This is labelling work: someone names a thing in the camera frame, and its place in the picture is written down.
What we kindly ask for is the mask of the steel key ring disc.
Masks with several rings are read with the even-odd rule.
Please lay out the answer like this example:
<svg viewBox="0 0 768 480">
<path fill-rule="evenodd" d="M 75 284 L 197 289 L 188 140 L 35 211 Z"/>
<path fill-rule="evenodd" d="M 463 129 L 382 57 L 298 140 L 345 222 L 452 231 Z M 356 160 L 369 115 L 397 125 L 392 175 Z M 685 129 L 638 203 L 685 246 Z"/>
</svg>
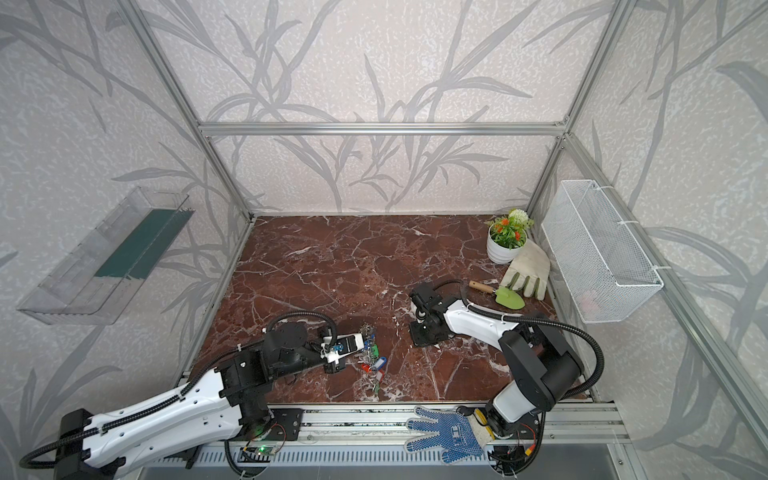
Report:
<svg viewBox="0 0 768 480">
<path fill-rule="evenodd" d="M 359 358 L 361 369 L 368 375 L 371 394 L 377 397 L 384 379 L 388 359 L 380 353 L 375 327 L 364 323 L 361 327 L 363 349 Z"/>
</svg>

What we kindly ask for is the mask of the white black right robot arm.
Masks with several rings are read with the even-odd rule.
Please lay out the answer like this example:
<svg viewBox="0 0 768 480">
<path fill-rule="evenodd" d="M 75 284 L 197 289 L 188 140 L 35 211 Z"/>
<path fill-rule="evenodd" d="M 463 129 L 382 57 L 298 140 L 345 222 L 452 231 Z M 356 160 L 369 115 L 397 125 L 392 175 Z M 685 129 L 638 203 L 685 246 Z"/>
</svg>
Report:
<svg viewBox="0 0 768 480">
<path fill-rule="evenodd" d="M 415 316 L 409 331 L 416 347 L 463 335 L 503 354 L 512 381 L 485 406 L 485 425 L 493 435 L 511 435 L 524 417 L 551 411 L 602 377 L 603 350 L 584 330 L 545 315 L 479 306 L 468 299 L 467 289 L 457 279 L 417 285 L 409 294 Z"/>
</svg>

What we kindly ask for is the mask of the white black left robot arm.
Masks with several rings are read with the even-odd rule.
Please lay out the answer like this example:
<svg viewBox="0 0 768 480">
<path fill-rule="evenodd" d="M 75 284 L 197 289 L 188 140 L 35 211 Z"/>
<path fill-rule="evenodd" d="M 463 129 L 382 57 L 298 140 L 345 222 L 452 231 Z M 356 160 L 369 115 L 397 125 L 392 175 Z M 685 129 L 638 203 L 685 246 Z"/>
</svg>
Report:
<svg viewBox="0 0 768 480">
<path fill-rule="evenodd" d="M 116 479 L 204 444 L 263 435 L 275 422 L 266 396 L 276 380 L 317 367 L 335 373 L 365 346 L 361 333 L 339 334 L 322 313 L 314 316 L 326 328 L 311 339 L 303 322 L 310 315 L 278 316 L 261 339 L 219 355 L 186 383 L 148 400 L 65 415 L 58 439 L 25 454 L 20 468 L 50 469 L 57 479 Z"/>
</svg>

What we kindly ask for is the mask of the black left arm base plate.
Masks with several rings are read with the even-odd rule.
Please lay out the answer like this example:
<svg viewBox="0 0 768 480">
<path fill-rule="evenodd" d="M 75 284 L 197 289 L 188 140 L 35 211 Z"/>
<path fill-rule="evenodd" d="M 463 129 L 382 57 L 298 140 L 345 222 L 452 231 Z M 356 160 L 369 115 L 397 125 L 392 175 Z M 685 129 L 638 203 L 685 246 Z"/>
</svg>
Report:
<svg viewBox="0 0 768 480">
<path fill-rule="evenodd" d="M 260 441 L 297 441 L 302 425 L 304 410 L 301 408 L 277 408 L 272 410 L 273 419 L 265 428 Z"/>
</svg>

